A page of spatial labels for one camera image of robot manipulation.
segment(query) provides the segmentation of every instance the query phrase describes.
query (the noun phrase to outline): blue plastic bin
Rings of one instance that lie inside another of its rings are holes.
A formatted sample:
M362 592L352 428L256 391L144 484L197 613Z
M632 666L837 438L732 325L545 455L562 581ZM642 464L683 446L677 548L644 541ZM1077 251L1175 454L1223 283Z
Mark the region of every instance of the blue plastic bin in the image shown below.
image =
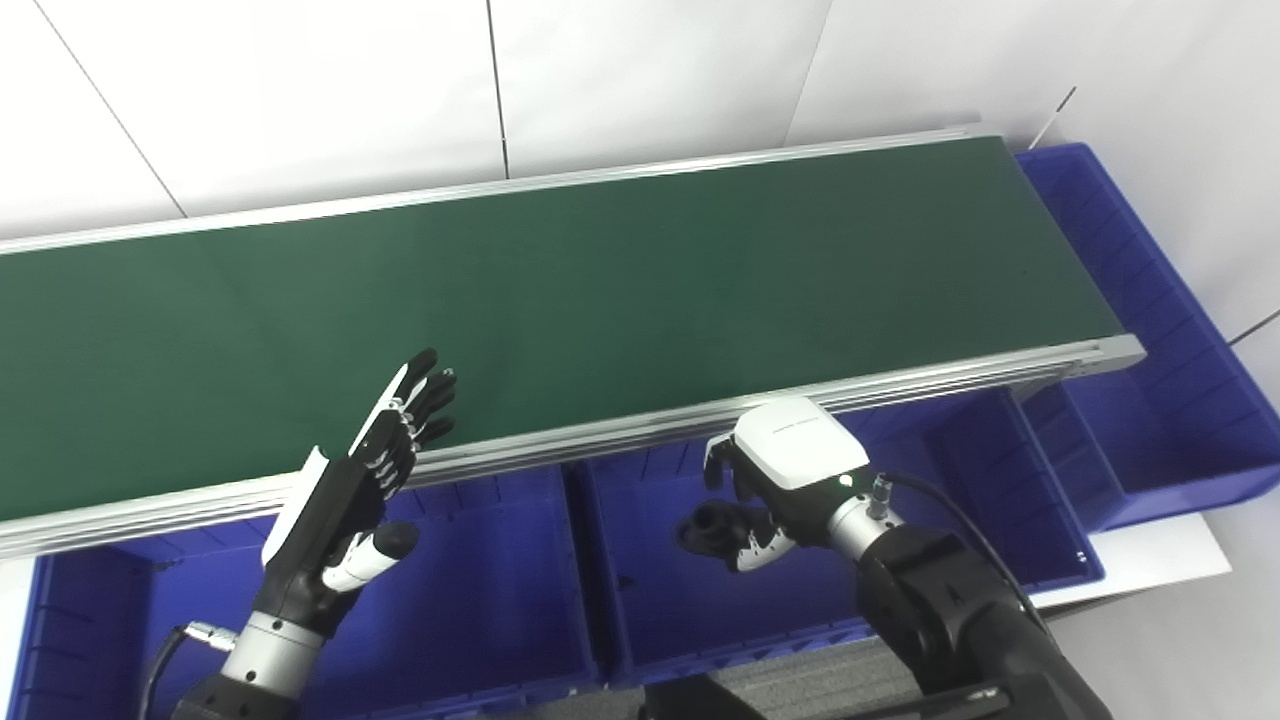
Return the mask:
M401 493L419 547L371 583L320 656L303 717L460 717L598 682L558 469ZM70 552L37 565L10 720L134 717L169 628L239 629L273 519ZM178 650L155 716L224 656Z
M1004 391L852 413L841 418L882 468L941 483L966 509L1029 589L1102 577L1093 550L1018 405ZM677 523L730 489L703 486L703 442L577 464L572 489L598 551L607 625L602 662L611 685L703 673L864 638L854 573L835 552L795 550L754 573L681 551ZM909 521L956 528L908 488L895 509Z
M1239 502L1280 482L1280 420L1084 145L1018 156L1148 357L1025 404L1085 529Z

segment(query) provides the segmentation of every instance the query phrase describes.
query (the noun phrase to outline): robotic arm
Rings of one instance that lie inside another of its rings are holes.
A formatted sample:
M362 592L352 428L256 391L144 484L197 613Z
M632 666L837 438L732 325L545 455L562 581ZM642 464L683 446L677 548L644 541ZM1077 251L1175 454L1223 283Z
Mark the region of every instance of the robotic arm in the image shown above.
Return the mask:
M433 373L435 364L435 351L425 350L401 366L347 455L328 460L311 451L262 547L262 584L244 629L187 626L230 655L219 674L187 692L174 720L298 716L311 667L360 589L417 543L413 524L380 523L421 446L453 428L448 418L431 419L453 400L457 379L452 370Z
M888 507L895 482L950 500L914 478L874 470L861 443L817 404L787 398L746 413L732 433L708 443L708 486L722 482L726 462L737 498L759 497L768 510L703 503L677 542L735 571L795 544L847 557L858 569L860 614L927 696L913 711L1110 720L989 546L983 557L955 534L904 523Z

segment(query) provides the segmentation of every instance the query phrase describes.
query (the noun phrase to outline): cable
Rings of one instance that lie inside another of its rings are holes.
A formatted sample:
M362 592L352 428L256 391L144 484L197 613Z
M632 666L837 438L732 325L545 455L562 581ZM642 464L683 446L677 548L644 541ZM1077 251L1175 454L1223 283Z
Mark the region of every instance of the cable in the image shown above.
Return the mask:
M187 626L178 625L169 630L164 642L160 643L160 650L156 651L155 657L151 660L151 667L147 669L147 682L142 685L142 702L138 705L138 720L147 720L147 715L151 714L151 702L155 701L156 685L159 684L160 675L164 674L165 666L169 665L169 660L173 659L173 653L178 651L178 646L180 646L184 639L187 639Z
M960 520L960 524L963 524L965 529L969 530L969 534L978 541L978 544L982 547L982 551L987 555L987 559L991 560L991 564L996 566L996 570L1000 573L1000 575L1005 578L1005 582L1009 583L1010 588L1012 588L1014 594L1018 597L1018 602L1023 605L1023 611L1027 614L1027 616L1030 618L1032 623L1034 623L1037 628L1039 628L1046 635L1048 635L1048 641L1053 643L1053 650L1061 652L1061 650L1057 647L1057 639L1053 638L1053 633L1048 629L1048 624L1044 623L1044 619L1041 618L1039 611L1036 610L1034 605L1032 605L1032 598L1027 597L1027 591L1024 591L1023 585L1018 583L1018 578L1014 578L1014 573L1009 569L1009 565L1005 565L1005 560L1000 556L998 552L996 552L995 546L992 546L991 541L987 539L987 536L982 533L982 530L978 528L978 524L974 523L973 519L970 519L969 515L964 510L961 510L960 506L956 505L954 500L951 500L947 496L947 493L942 492L941 489L936 488L934 486L919 478L913 478L910 475L902 475L900 473L883 473L882 475L884 477L886 480L891 483L904 484L914 491L929 496L931 498L937 501L938 505L942 505L947 510L947 512L954 515L956 520Z

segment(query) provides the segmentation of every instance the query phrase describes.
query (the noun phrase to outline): connector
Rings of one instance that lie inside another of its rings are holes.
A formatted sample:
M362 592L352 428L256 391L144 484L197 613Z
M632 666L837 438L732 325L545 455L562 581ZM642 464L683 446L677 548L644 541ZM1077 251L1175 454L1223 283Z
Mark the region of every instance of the connector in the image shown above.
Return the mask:
M888 498L893 492L893 483L884 475L876 475L872 483L872 501L867 505L867 516L872 520L883 520L888 515Z
M210 625L209 623L187 623L187 626L182 632L188 638L202 642L221 652L236 650L236 641L239 639L239 633L219 628L218 625Z

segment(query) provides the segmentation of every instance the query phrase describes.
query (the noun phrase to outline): green conveyor belt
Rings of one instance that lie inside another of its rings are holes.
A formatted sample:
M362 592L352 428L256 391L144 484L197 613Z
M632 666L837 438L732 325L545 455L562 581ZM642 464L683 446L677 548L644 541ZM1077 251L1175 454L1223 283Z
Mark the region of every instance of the green conveyor belt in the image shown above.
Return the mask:
M0 256L0 520L1123 332L1000 138Z

